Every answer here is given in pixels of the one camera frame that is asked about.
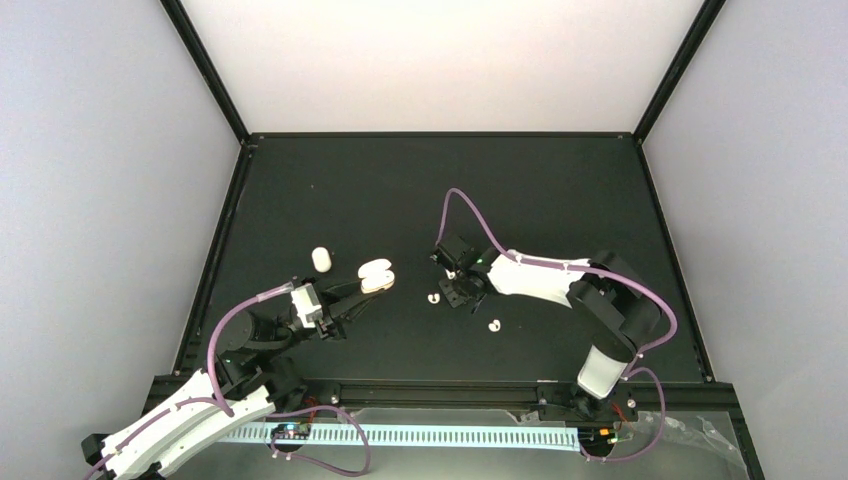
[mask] white backdrop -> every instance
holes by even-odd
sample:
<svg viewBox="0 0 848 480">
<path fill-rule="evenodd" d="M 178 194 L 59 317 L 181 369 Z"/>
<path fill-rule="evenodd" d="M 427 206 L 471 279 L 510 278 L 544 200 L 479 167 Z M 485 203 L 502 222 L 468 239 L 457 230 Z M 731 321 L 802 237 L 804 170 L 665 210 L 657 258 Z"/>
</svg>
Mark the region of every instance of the white backdrop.
<svg viewBox="0 0 848 480">
<path fill-rule="evenodd" d="M 632 131 L 701 0 L 184 0 L 250 131 Z"/>
</svg>

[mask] white wall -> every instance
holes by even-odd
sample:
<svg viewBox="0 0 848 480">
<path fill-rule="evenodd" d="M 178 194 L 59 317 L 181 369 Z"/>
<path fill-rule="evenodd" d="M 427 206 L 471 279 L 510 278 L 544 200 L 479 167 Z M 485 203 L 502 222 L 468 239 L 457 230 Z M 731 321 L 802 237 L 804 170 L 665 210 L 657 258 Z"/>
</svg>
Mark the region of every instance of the white wall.
<svg viewBox="0 0 848 480">
<path fill-rule="evenodd" d="M 3 3 L 0 477 L 79 478 L 171 366 L 237 144 L 159 2 Z"/>
<path fill-rule="evenodd" d="M 727 2 L 646 144 L 769 479 L 845 478 L 848 3 Z"/>
<path fill-rule="evenodd" d="M 250 131 L 632 131 L 702 0 L 183 3 Z"/>
</svg>

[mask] led light strip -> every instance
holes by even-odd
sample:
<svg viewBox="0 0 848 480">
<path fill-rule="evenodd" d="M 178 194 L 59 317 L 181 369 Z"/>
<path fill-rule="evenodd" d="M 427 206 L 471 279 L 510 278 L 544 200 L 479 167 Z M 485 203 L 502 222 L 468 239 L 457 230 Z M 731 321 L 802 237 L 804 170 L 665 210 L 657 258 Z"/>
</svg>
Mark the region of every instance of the led light strip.
<svg viewBox="0 0 848 480">
<path fill-rule="evenodd" d="M 271 442 L 271 431 L 287 422 L 252 422 L 219 440 L 225 443 Z M 443 425 L 362 425 L 368 443 L 393 447 L 530 448 L 577 452 L 577 429 L 566 427 L 478 427 Z M 351 425 L 312 425 L 305 440 L 277 440 L 278 445 L 362 445 Z"/>
</svg>

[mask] white cylinder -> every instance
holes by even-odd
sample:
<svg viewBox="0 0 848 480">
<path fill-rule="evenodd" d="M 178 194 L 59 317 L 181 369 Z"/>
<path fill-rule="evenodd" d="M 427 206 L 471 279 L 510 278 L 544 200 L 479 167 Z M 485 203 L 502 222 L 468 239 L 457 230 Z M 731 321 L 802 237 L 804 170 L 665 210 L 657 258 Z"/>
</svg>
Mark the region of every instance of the white cylinder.
<svg viewBox="0 0 848 480">
<path fill-rule="evenodd" d="M 324 247 L 312 250 L 312 265 L 319 273 L 329 272 L 330 267 L 333 266 L 333 261 L 330 260 L 330 252 Z"/>
</svg>

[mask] black corner post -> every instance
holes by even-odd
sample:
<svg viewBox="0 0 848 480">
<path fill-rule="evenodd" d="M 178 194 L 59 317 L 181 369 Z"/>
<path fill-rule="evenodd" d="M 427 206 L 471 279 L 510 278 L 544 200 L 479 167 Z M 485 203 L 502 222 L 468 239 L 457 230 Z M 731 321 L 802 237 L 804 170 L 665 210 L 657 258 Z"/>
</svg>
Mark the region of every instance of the black corner post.
<svg viewBox="0 0 848 480">
<path fill-rule="evenodd" d="M 686 71 L 686 67 L 689 66 L 689 62 L 691 62 L 692 57 L 695 56 L 698 46 L 701 45 L 701 41 L 703 41 L 704 37 L 706 37 L 707 31 L 709 31 L 710 26 L 718 16 L 718 12 L 721 11 L 724 1 L 725 0 L 705 0 L 704 4 L 701 5 L 701 9 L 695 16 L 692 26 L 689 27 L 689 31 L 686 32 L 686 37 L 683 39 L 683 43 L 680 45 L 680 48 L 677 49 L 677 53 L 674 55 L 671 65 L 669 65 L 668 70 L 665 72 L 665 76 L 663 76 L 660 86 L 654 93 L 653 98 L 651 98 L 651 103 L 648 104 L 648 108 L 645 109 L 645 113 L 642 114 L 642 119 L 639 120 L 639 125 L 637 125 L 636 130 L 633 131 L 633 138 L 636 140 L 637 144 L 641 145 L 648 137 L 651 127 L 654 126 L 654 123 L 656 123 L 657 118 L 659 118 L 663 107 L 665 107 L 668 99 L 671 98 L 671 93 L 674 91 L 674 87 L 677 86 L 677 83 L 683 76 L 683 72 Z"/>
<path fill-rule="evenodd" d="M 191 20 L 189 20 L 188 13 L 186 13 L 182 2 L 180 0 L 161 0 L 161 2 L 162 6 L 165 7 L 165 11 L 168 12 L 168 16 L 171 17 L 171 22 L 174 23 L 174 27 L 180 34 L 180 38 L 183 39 L 188 53 L 191 54 L 191 58 L 194 59 L 194 63 L 197 65 L 198 70 L 200 70 L 203 80 L 209 86 L 212 96 L 215 97 L 215 101 L 221 107 L 224 117 L 226 117 L 230 128 L 233 129 L 233 133 L 236 135 L 236 139 L 242 144 L 247 142 L 250 133 L 247 131 L 247 127 L 244 126 L 244 122 L 241 121 L 236 106 L 227 93 L 227 89 L 224 88 L 224 83 L 221 81 L 218 71 L 212 65 L 212 59 L 209 58 L 209 54 L 203 47 L 203 43 L 197 35 L 197 30 L 191 24 Z"/>
</svg>

